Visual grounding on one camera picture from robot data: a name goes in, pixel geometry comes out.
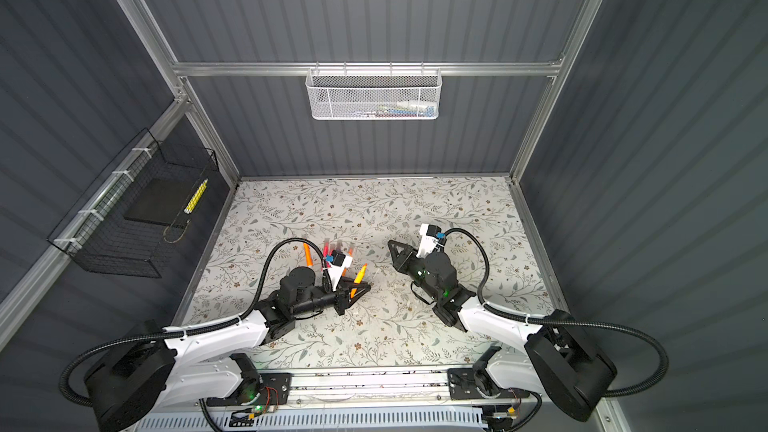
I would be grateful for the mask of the yellow highlighter pen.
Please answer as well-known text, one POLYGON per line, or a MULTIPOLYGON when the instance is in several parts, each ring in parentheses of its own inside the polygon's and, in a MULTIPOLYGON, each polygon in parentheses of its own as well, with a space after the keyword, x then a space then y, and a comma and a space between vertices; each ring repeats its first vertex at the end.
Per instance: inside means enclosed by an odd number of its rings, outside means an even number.
MULTIPOLYGON (((355 279, 354 279, 354 283, 355 283, 355 284, 360 284, 360 283, 363 281, 363 278, 364 278, 364 276, 365 276, 365 273, 366 273, 367 267, 368 267, 368 264, 367 264, 367 263, 365 263, 365 264, 364 264, 364 265, 361 267, 360 271, 357 273, 357 275, 356 275, 356 277, 355 277, 355 279)), ((356 295, 356 293, 357 293, 357 290, 358 290, 358 288, 357 288, 357 287, 353 287, 353 288, 352 288, 352 290, 351 290, 351 292, 350 292, 350 297, 351 297, 351 298, 354 298, 354 297, 355 297, 355 295, 356 295)))

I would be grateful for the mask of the orange highlighter pen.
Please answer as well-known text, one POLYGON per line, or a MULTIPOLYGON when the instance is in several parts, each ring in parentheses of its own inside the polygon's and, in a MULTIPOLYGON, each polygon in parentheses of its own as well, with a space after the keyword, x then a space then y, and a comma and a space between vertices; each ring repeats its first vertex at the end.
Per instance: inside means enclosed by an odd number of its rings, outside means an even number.
POLYGON ((313 259, 312 259, 312 251, 308 244, 304 243, 304 255, 305 255, 305 262, 306 267, 312 268, 313 267, 313 259))

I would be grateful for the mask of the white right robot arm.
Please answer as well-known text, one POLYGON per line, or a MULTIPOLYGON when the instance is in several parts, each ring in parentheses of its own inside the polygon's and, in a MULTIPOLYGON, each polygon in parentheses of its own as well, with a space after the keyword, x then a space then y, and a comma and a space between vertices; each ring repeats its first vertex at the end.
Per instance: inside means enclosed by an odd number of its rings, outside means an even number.
POLYGON ((566 415, 584 422, 617 375, 616 366, 584 327, 536 324, 493 313, 461 285, 443 251, 425 256, 408 244, 387 243, 394 269, 411 279, 423 300, 449 327, 491 337, 490 347, 473 365, 476 388, 485 396, 520 389, 546 394, 566 415))

